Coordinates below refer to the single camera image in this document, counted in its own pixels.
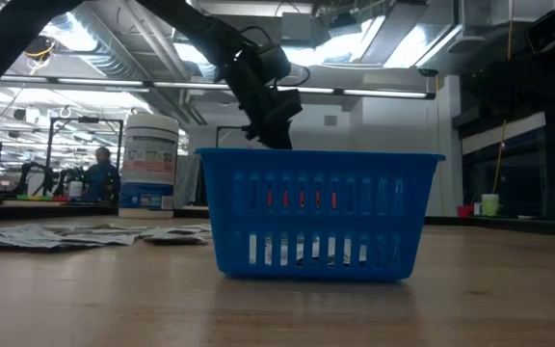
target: person in blue shirt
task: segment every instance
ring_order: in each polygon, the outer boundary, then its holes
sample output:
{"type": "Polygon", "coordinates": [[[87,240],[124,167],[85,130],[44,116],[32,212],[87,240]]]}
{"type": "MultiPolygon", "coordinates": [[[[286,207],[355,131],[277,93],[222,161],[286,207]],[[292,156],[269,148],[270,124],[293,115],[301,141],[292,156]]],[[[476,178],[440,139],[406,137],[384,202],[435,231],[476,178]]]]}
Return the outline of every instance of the person in blue shirt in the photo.
{"type": "Polygon", "coordinates": [[[83,200],[108,201],[117,200],[119,196],[119,172],[111,164],[111,151],[107,147],[100,147],[95,151],[97,164],[92,165],[86,172],[85,178],[89,182],[89,189],[83,200]]]}

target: table surface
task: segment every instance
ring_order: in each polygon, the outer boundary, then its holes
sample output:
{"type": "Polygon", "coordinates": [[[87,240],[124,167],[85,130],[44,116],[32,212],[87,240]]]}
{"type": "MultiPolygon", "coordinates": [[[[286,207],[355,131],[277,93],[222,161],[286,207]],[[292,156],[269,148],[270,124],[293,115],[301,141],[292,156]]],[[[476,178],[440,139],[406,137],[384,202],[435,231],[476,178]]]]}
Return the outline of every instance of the table surface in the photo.
{"type": "MultiPolygon", "coordinates": [[[[45,223],[104,222],[206,221],[45,223]]],[[[426,227],[412,277],[392,284],[229,279],[210,246],[0,251],[10,345],[555,346],[555,236],[426,227]]]]}

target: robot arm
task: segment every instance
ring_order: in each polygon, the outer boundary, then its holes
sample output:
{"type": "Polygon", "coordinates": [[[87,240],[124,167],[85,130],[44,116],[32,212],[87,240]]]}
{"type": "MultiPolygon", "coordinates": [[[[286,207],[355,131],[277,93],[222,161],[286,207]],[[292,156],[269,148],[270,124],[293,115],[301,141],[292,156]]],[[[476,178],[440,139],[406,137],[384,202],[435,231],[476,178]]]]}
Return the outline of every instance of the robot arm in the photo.
{"type": "MultiPolygon", "coordinates": [[[[0,77],[42,28],[83,0],[11,0],[0,11],[0,77]]],[[[290,119],[301,112],[297,90],[267,87],[290,73],[279,45],[259,46],[219,19],[204,15],[184,0],[139,0],[139,3],[185,35],[218,68],[251,124],[248,139],[267,147],[290,149],[290,119]]]]}

